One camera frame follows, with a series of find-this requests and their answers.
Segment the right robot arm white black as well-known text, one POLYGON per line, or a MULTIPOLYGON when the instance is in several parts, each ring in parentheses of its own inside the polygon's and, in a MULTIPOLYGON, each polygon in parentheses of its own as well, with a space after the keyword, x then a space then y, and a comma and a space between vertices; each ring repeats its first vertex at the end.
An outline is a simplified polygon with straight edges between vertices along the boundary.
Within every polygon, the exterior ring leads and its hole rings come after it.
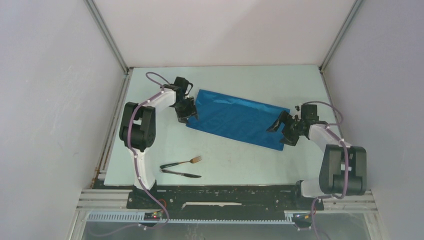
POLYGON ((296 146, 300 137, 314 142, 323 152, 318 177, 297 182, 298 191, 291 194, 291 204, 304 209, 311 198, 343 199, 362 196, 367 191, 367 151, 354 146, 331 130, 331 123, 320 120, 319 101, 309 101, 295 107, 296 113, 283 110, 267 132, 281 128, 280 142, 296 146))

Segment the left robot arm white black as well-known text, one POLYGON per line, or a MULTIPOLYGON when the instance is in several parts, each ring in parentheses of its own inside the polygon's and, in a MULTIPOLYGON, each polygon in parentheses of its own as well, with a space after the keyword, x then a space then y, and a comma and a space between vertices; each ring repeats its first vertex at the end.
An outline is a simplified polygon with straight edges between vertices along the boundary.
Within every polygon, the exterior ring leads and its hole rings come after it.
POLYGON ((198 119, 195 98, 190 96, 193 86, 178 76, 174 83, 159 84, 159 91, 144 102, 124 105, 118 136, 132 156, 134 186, 143 190, 138 201, 145 208, 153 208, 158 202, 158 194, 150 190, 156 178, 147 160, 147 152, 156 139, 156 116, 166 108, 173 108, 179 123, 188 124, 191 117, 198 119))

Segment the blue cloth napkin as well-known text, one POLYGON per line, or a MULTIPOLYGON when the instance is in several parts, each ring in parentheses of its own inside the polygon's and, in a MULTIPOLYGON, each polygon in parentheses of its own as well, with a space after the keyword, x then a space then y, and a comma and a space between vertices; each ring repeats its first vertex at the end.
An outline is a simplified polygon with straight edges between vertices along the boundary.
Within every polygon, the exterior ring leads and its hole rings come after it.
POLYGON ((283 135, 267 129, 288 108, 204 89, 199 90, 195 106, 198 117, 188 119, 188 128, 276 151, 284 149, 283 135))

